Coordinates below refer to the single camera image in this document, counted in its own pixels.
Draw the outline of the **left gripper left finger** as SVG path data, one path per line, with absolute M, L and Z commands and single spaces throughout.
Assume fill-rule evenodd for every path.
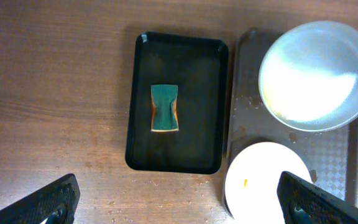
M 72 224 L 80 199 L 74 174 L 67 174 L 0 210 L 0 223 Z

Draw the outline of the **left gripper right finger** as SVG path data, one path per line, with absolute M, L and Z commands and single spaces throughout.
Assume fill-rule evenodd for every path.
M 291 172 L 282 172 L 277 195 L 286 224 L 358 224 L 358 208 Z

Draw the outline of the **white plate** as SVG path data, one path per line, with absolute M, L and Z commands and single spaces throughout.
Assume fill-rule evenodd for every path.
M 358 118 L 358 30 L 333 21 L 302 24 L 265 53 L 259 93 L 269 113 L 306 132 L 340 128 Z
M 309 170 L 291 149 L 274 142 L 259 142 L 242 150 L 225 178 L 225 198 L 238 223 L 284 224 L 277 196 L 283 171 L 311 183 Z

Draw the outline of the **green and yellow sponge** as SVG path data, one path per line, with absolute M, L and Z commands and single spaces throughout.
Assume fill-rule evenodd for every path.
M 152 85 L 152 124 L 151 131 L 157 133 L 179 130 L 177 116 L 177 85 Z

